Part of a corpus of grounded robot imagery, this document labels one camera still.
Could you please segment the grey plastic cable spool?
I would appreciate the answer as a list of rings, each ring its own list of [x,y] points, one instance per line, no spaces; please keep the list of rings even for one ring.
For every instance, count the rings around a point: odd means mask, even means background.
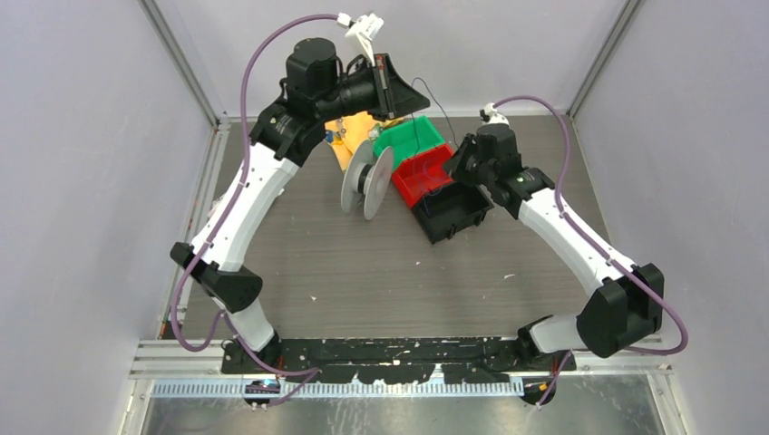
[[[373,143],[363,141],[349,161],[341,188],[341,208],[349,213],[363,205],[366,220],[372,220],[381,207],[393,173],[394,151],[386,147],[375,155]]]

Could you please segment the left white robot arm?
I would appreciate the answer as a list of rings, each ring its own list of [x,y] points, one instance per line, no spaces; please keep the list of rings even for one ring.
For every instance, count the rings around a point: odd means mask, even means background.
[[[365,111],[377,121],[430,105],[386,53],[357,56],[346,71],[324,38],[298,42],[286,60],[281,93],[245,134],[244,162],[206,226],[171,258],[224,310],[247,346],[243,363],[255,374],[277,367],[275,330],[258,295],[262,279],[243,264],[248,246],[280,191],[326,138],[326,123]]]

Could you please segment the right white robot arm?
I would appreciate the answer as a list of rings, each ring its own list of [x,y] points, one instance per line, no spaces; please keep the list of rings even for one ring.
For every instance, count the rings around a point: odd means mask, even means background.
[[[526,167],[514,131],[486,124],[465,135],[444,163],[453,180],[483,186],[493,202],[540,236],[578,278],[588,296],[576,314],[549,315],[519,329],[518,360],[530,372],[549,365],[555,352],[589,350],[608,358],[656,333],[663,310],[664,276],[614,251],[592,229],[578,232],[579,216],[557,199],[553,181]]]

